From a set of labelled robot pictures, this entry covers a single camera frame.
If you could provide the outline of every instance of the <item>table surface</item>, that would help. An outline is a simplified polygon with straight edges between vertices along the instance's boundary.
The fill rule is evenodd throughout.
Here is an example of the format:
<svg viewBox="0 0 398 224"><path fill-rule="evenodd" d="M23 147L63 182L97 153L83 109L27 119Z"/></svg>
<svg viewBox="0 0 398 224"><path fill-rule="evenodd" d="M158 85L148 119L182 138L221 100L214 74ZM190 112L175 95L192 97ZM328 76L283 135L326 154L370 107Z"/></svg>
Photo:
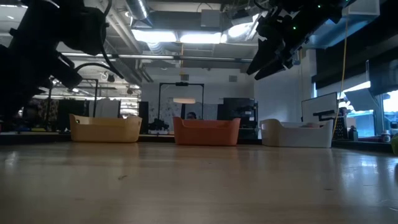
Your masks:
<svg viewBox="0 0 398 224"><path fill-rule="evenodd" d="M398 223L398 157L172 143L0 146L0 223Z"/></svg>

